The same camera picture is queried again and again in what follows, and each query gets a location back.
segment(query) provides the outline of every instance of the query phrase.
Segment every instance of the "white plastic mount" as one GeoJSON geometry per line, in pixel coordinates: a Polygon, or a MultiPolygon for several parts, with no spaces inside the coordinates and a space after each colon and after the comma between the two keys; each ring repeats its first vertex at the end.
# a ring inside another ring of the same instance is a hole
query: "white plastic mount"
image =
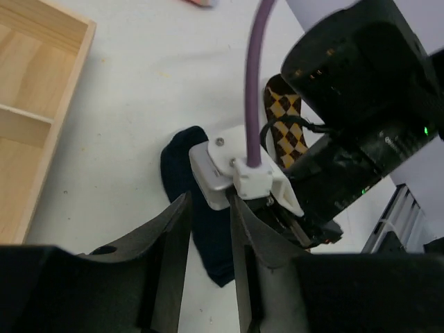
{"type": "Polygon", "coordinates": [[[304,215],[289,179],[261,147],[262,165],[246,165],[246,139],[243,125],[220,132],[208,142],[208,155],[217,170],[232,178],[238,195],[244,200],[273,195],[275,201],[295,214],[304,215]]]}

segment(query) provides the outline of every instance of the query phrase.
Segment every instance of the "purple tube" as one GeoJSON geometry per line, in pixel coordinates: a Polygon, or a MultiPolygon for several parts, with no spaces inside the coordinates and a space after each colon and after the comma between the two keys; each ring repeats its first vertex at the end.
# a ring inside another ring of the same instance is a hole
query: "purple tube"
{"type": "Polygon", "coordinates": [[[245,73],[245,129],[247,165],[250,168],[257,168],[262,163],[259,139],[259,68],[265,27],[274,4],[275,0],[262,0],[259,4],[248,45],[245,73]]]}

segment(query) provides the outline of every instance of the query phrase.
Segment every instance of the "table surface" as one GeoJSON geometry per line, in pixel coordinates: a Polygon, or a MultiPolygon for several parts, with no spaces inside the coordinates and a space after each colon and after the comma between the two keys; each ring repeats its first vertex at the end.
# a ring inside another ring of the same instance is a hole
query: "table surface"
{"type": "MultiPolygon", "coordinates": [[[[183,0],[58,2],[98,27],[27,243],[88,253],[169,204],[159,164],[174,133],[199,125],[211,135],[242,123],[244,58],[258,0],[220,0],[209,10],[183,0]]],[[[263,79],[279,72],[301,35],[278,1],[263,79]]],[[[359,252],[393,188],[385,179],[360,198],[338,217],[344,239],[315,252],[359,252]]],[[[179,332],[238,331],[234,282],[218,288],[191,241],[179,332]]]]}

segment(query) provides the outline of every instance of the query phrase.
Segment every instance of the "wooden organizer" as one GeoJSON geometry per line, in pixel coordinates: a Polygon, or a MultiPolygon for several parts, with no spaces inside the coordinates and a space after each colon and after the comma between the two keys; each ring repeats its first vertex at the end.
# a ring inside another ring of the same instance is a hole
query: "wooden organizer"
{"type": "Polygon", "coordinates": [[[40,0],[0,0],[0,244],[33,218],[96,24],[40,0]]]}

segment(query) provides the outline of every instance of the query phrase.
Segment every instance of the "pink object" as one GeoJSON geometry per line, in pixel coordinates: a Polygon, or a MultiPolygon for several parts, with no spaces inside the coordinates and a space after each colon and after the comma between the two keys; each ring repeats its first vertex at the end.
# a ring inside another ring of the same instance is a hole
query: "pink object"
{"type": "Polygon", "coordinates": [[[190,1],[197,3],[200,6],[205,6],[205,7],[212,7],[217,2],[217,0],[190,0],[190,1]]]}

